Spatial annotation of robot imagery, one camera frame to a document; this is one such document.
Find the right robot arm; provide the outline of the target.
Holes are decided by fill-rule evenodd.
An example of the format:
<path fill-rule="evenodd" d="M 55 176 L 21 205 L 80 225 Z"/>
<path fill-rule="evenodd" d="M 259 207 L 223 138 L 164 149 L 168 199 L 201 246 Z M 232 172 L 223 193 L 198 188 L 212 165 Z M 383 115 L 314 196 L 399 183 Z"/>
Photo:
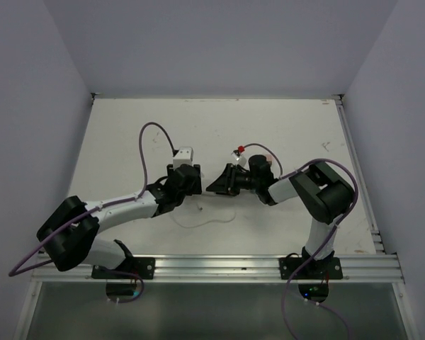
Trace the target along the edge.
<path fill-rule="evenodd" d="M 326 159 L 314 159 L 282 178 L 276 178 L 264 155 L 249 159 L 249 168 L 227 164 L 207 188 L 224 196 L 238 196 L 242 190 L 254 192 L 264 205 L 274 206 L 298 197 L 312 217 L 309 237 L 302 248 L 301 269 L 317 278 L 334 255 L 334 239 L 340 222 L 350 213 L 358 198 L 352 188 Z"/>

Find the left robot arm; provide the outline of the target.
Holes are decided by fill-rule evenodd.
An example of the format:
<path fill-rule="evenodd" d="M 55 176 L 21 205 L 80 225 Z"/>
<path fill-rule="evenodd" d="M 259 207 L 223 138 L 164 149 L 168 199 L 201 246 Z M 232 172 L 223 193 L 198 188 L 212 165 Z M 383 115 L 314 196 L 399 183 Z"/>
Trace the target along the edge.
<path fill-rule="evenodd" d="M 170 213 L 185 197 L 201 193 L 200 166 L 183 164 L 170 170 L 163 183 L 146 185 L 141 194 L 93 202 L 68 197 L 36 237 L 61 272 L 90 264 L 125 278 L 135 270 L 131 251 L 120 240 L 106 241 L 98 235 L 127 222 Z"/>

